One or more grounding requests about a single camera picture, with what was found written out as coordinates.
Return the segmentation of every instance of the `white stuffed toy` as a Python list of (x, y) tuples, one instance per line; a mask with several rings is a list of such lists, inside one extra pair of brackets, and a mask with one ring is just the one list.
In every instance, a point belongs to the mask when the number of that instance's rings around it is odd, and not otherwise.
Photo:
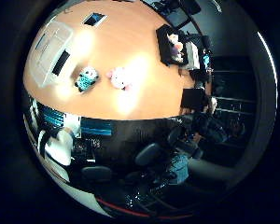
[(79, 73), (75, 86), (78, 87), (80, 92), (86, 91), (89, 87), (95, 84), (98, 78), (99, 74), (97, 71), (93, 67), (87, 66)]
[(128, 91), (132, 86), (131, 77), (124, 67), (116, 67), (106, 74), (111, 79), (112, 85), (124, 91)]

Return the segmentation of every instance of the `chair backrest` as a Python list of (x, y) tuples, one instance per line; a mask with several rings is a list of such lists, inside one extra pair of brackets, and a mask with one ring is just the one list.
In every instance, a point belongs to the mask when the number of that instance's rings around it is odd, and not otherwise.
[(180, 107), (193, 109), (198, 112), (203, 111), (204, 98), (204, 89), (184, 89)]
[(157, 143), (151, 143), (144, 147), (135, 157), (134, 162), (139, 166), (147, 166), (153, 162), (161, 152), (161, 147)]
[(112, 170), (101, 165), (84, 167), (81, 172), (86, 179), (93, 182), (109, 181), (112, 178)]

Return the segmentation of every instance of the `wooden table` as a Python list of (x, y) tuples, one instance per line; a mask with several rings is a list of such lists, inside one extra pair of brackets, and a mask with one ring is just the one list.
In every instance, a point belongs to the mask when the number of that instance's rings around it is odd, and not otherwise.
[[(27, 63), (23, 82), (30, 95), (59, 111), (89, 118), (155, 119), (179, 114), (185, 78), (176, 65), (167, 67), (160, 61), (156, 30), (166, 23), (161, 16), (141, 1), (85, 1), (70, 9), (55, 18), (74, 30), (60, 83), (38, 88)], [(107, 18), (97, 27), (83, 24), (92, 12)], [(100, 80), (93, 89), (79, 93), (74, 80), (86, 65), (99, 72)], [(115, 89), (105, 76), (117, 66), (132, 71), (131, 91)]]

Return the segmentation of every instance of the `stuffed toy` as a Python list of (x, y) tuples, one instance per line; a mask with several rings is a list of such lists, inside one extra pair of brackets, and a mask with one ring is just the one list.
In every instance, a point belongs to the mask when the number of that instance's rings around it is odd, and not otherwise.
[(171, 48), (172, 58), (175, 61), (182, 63), (183, 62), (182, 56), (184, 54), (181, 52), (181, 50), (184, 48), (183, 43), (178, 41), (178, 35), (171, 34), (171, 35), (167, 35), (167, 37), (168, 37), (170, 43), (173, 44), (173, 46)]
[(116, 67), (108, 72), (106, 76), (110, 78), (111, 83), (115, 88), (124, 91), (131, 89), (132, 80), (124, 67)]
[(90, 66), (82, 69), (78, 78), (75, 82), (75, 86), (80, 92), (86, 91), (88, 88), (94, 85), (96, 80), (99, 78), (97, 71)]

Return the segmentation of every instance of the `pink stuffed toy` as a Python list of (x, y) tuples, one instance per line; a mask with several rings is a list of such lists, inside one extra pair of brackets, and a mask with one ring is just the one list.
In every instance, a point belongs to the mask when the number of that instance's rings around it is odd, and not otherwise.
[(124, 67), (116, 67), (106, 74), (107, 77), (111, 79), (112, 85), (124, 91), (131, 89), (132, 80), (130, 76), (127, 75), (127, 71)]
[(178, 41), (178, 35), (175, 34), (171, 34), (171, 35), (167, 35), (169, 41), (174, 45), (171, 49), (172, 52), (172, 57), (174, 60), (178, 61), (178, 62), (183, 62), (183, 58), (182, 56), (184, 55), (183, 52), (181, 52), (181, 50), (184, 48), (183, 43)]

